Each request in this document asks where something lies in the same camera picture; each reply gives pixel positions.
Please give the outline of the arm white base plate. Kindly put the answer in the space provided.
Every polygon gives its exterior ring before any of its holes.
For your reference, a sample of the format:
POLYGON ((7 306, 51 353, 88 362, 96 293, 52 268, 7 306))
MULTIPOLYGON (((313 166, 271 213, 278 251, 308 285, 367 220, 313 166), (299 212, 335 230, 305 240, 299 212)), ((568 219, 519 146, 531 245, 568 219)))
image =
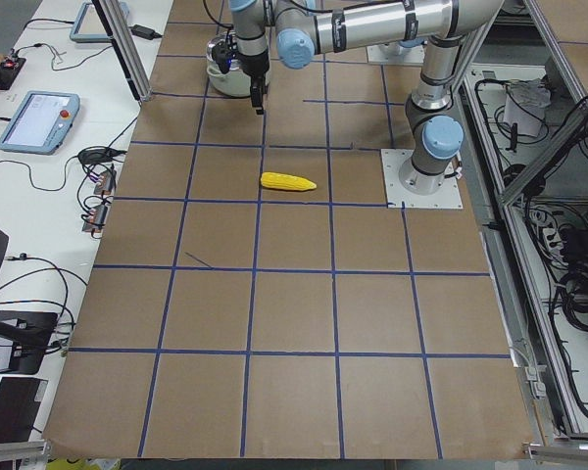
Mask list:
POLYGON ((386 205, 390 209, 462 210, 464 208, 453 161, 438 175, 419 173, 411 149, 380 151, 386 205))
POLYGON ((367 47, 367 61, 374 65, 421 67, 426 45, 405 47, 400 43, 378 44, 367 47))

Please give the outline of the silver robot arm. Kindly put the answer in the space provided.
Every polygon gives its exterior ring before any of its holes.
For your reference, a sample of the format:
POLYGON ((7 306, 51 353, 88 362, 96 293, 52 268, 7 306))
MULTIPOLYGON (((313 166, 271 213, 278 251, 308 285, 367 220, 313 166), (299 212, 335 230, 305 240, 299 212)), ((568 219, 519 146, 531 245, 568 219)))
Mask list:
POLYGON ((266 77, 270 70, 266 5, 264 1, 229 1, 228 8, 232 25, 226 27, 225 40, 212 49, 213 58, 222 74, 229 73, 234 59, 238 61, 250 78, 252 107, 257 115, 263 115, 266 77))
POLYGON ((279 59, 291 69, 301 69, 313 56, 327 52, 426 41, 418 85, 405 103, 416 147, 399 170, 402 185, 419 195, 441 188, 447 165, 465 138, 462 126, 446 115, 461 48, 460 38, 446 35, 454 18, 451 3, 443 1, 375 2, 329 11, 278 1, 271 14, 279 59))

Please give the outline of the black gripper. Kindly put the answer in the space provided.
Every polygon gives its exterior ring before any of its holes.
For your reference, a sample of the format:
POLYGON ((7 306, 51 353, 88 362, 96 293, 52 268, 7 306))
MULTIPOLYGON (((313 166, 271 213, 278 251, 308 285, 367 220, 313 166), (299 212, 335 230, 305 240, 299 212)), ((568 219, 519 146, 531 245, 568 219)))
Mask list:
POLYGON ((222 74, 230 71, 237 60, 242 71, 250 79, 251 104, 257 116, 265 114, 265 76, 270 69, 268 40, 265 35, 255 39, 243 39, 227 35, 214 46, 214 61, 222 74))

